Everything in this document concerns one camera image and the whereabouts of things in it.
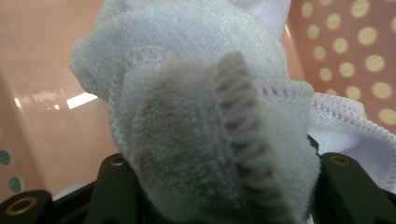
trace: white cloth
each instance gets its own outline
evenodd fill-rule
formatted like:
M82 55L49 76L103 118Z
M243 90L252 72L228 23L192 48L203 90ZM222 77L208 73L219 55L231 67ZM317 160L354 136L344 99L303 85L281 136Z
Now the white cloth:
M84 90L110 102L115 142L166 216L258 223L254 209L244 209L251 197L267 209L259 214L284 212L276 217L301 223L319 172L308 134L319 153L345 153L379 187L396 191L396 137L363 118L360 103L289 80L279 42L289 7L287 0L107 0L74 46L71 69ZM246 65L223 58L235 51ZM220 77L224 67L230 75Z

